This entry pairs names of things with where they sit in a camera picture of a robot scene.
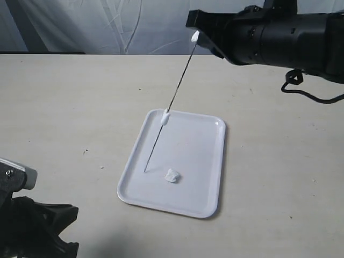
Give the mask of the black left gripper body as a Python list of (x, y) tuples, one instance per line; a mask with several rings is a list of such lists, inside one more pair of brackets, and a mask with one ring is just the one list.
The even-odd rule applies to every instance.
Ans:
[(1, 257), (48, 257), (47, 208), (1, 190)]

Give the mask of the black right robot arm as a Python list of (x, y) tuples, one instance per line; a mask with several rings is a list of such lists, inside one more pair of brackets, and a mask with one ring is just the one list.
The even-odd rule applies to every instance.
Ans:
[(265, 1), (238, 13), (191, 10), (198, 45), (238, 65), (298, 69), (343, 83), (343, 12), (298, 13), (297, 1)]

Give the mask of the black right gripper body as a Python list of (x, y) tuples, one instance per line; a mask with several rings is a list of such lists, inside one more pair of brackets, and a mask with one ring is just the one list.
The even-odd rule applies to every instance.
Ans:
[(323, 67), (326, 13), (298, 14), (297, 1), (248, 6), (225, 28), (225, 55), (236, 65)]

